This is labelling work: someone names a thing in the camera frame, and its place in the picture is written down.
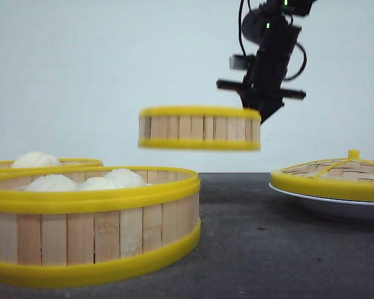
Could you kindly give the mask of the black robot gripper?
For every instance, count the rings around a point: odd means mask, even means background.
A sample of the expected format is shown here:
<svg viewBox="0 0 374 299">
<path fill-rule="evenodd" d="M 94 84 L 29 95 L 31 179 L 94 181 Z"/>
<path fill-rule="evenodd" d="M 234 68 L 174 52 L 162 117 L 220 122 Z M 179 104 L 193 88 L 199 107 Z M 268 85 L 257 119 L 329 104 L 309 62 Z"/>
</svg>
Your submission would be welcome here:
<svg viewBox="0 0 374 299">
<path fill-rule="evenodd" d="M 216 82 L 219 89 L 237 92 L 244 108 L 260 110 L 261 124 L 283 106 L 283 98 L 302 100 L 306 96 L 301 90 L 281 88 L 301 28 L 287 23 L 268 25 L 243 81 Z"/>
</svg>

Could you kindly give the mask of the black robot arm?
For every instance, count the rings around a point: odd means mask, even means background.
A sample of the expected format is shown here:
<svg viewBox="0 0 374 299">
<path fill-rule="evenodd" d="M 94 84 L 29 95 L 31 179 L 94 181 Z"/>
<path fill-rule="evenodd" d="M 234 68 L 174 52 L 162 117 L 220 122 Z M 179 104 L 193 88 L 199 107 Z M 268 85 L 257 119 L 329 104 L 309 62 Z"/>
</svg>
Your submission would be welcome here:
<svg viewBox="0 0 374 299">
<path fill-rule="evenodd" d="M 242 82 L 217 80 L 216 86 L 239 94 L 244 108 L 257 110 L 266 121 L 284 106 L 284 98 L 302 100 L 306 93 L 281 87 L 283 81 L 291 81 L 305 69 L 307 57 L 303 57 L 300 69 L 287 75 L 287 67 L 295 48 L 305 52 L 297 39 L 301 27 L 295 26 L 294 16 L 308 16 L 313 1 L 265 1 L 256 9 L 250 9 L 238 17 L 239 40 L 247 39 L 259 46 L 255 54 L 234 54 L 229 58 L 232 70 L 243 70 Z"/>
</svg>

